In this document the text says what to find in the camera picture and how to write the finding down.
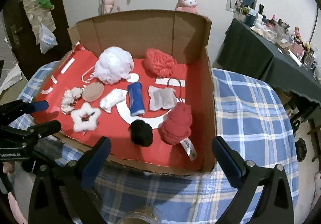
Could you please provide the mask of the person's left hand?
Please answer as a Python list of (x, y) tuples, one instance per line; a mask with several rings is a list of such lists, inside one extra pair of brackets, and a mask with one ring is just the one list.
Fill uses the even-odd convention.
[(15, 171), (14, 162), (3, 162), (3, 173), (12, 175)]

